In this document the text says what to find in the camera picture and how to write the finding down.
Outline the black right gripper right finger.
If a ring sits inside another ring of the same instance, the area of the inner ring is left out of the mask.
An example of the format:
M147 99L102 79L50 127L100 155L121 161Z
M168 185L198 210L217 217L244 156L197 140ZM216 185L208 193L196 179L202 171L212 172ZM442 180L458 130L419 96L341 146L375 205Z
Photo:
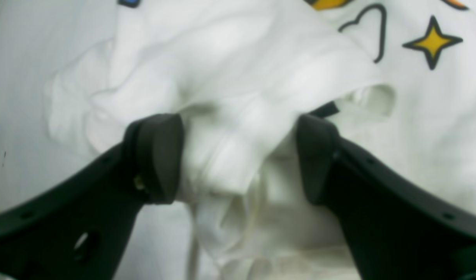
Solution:
M476 216L413 185L334 124L297 124L302 185L339 219L363 280L476 280Z

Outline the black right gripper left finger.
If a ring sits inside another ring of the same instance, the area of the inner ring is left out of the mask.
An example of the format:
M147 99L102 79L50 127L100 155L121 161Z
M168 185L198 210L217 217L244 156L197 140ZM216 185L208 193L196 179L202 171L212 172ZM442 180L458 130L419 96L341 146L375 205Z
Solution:
M183 121L159 114L58 186L0 214L0 274L14 280L111 280L140 209L174 202Z

